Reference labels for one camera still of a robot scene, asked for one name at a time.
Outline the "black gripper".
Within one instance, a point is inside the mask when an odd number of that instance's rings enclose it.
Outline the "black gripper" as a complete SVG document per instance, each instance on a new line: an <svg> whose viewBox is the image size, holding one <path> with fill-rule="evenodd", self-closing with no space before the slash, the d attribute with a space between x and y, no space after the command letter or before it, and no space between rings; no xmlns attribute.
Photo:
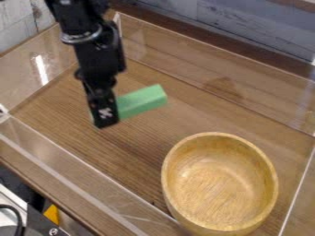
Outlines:
<svg viewBox="0 0 315 236"><path fill-rule="evenodd" d="M87 91L93 123L98 128L115 125L119 107L113 88L118 74L127 67L118 25L63 26L61 40L75 50L79 63L75 77Z"/></svg>

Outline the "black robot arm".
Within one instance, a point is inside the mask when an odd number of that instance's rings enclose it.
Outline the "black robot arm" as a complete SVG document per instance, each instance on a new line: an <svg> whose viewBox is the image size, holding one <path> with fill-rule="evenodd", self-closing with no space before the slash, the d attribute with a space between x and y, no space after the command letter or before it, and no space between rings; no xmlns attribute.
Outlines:
<svg viewBox="0 0 315 236"><path fill-rule="evenodd" d="M61 40L74 48L79 68L75 78L87 94L91 119L98 128L119 122L114 87L126 70L119 26L106 20L109 0L44 0L62 29Z"/></svg>

